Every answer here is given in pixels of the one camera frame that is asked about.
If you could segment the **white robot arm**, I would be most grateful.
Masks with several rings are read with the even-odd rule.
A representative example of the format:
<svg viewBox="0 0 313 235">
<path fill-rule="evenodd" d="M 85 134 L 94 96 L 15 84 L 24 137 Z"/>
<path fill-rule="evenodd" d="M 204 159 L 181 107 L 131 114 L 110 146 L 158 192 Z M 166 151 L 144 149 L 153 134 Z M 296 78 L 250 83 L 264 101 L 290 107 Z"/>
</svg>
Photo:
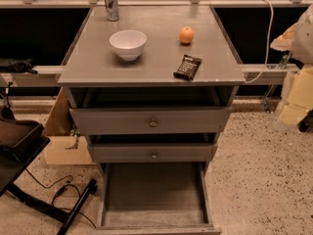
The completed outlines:
<svg viewBox="0 0 313 235">
<path fill-rule="evenodd" d="M 302 63 L 302 68 L 293 75 L 278 114 L 278 122 L 298 125 L 313 110 L 313 5 L 275 38 L 270 47 L 281 52 L 289 51 L 294 60 Z"/>
</svg>

